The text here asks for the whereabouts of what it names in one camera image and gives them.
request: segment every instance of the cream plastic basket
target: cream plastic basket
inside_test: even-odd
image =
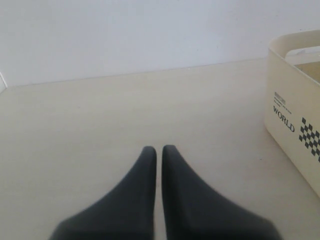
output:
[[[269,44],[265,126],[320,197],[320,62],[292,65],[291,50],[320,46],[320,30]]]

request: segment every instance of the black checkered pattern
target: black checkered pattern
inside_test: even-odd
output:
[[[320,133],[317,130],[315,131],[310,123],[307,124],[304,117],[302,118],[302,123],[299,140],[304,143],[307,149],[311,149],[312,155],[317,156],[320,162]]]

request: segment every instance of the basket handle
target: basket handle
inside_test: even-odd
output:
[[[320,46],[320,30],[280,36],[270,42],[269,49],[284,59],[291,50],[316,46]]]

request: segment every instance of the wall baseboard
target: wall baseboard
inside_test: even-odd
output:
[[[5,82],[4,77],[2,76],[1,72],[0,72],[0,94],[7,89],[7,84]]]

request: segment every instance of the white wall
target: white wall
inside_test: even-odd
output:
[[[319,0],[0,0],[10,86],[209,65],[267,55],[320,28]]]

